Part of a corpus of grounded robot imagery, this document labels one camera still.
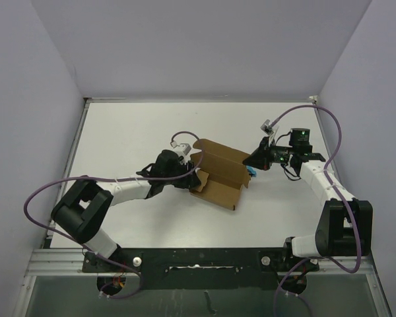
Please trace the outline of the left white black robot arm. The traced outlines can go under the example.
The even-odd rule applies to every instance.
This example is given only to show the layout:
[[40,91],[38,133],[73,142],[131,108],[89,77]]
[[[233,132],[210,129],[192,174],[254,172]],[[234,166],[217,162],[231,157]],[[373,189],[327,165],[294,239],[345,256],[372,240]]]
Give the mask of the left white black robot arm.
[[108,209],[136,199],[150,199],[165,186],[191,190],[201,185],[192,161],[183,151],[163,150],[154,163],[136,172],[132,181],[77,180],[51,212],[55,221],[75,242],[97,253],[106,271],[121,263],[120,247],[102,229]]

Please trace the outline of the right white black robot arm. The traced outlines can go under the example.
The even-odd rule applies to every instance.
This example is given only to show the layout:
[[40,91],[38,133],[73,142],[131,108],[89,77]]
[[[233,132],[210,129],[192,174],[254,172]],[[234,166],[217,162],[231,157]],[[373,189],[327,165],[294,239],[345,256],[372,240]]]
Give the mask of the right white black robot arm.
[[289,270],[302,265],[304,258],[367,256],[371,252],[373,207],[343,188],[334,173],[325,167],[326,159],[313,152],[310,130],[291,129],[287,146],[277,145],[277,129],[263,127],[267,134],[243,164],[268,170],[272,164],[288,166],[294,177],[311,188],[321,205],[314,234],[290,239],[291,247],[280,253],[280,262]]

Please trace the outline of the brown cardboard paper box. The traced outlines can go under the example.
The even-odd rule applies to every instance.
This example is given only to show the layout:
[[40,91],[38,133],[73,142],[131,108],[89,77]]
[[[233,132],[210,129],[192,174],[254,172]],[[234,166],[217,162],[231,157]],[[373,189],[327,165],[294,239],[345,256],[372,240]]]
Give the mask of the brown cardboard paper box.
[[248,153],[227,147],[208,139],[200,139],[193,144],[197,153],[190,155],[201,185],[190,189],[191,195],[220,207],[235,210],[240,200],[242,188],[247,188],[251,176],[243,164]]

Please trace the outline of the small blue toy car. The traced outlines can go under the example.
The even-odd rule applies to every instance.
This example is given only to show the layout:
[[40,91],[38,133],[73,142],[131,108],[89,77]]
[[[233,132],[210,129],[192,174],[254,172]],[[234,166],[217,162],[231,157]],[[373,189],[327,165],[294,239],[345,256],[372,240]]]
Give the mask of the small blue toy car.
[[248,172],[248,174],[249,174],[252,178],[254,178],[254,177],[257,176],[256,170],[254,170],[254,169],[253,169],[252,167],[250,167],[250,166],[247,166],[247,172]]

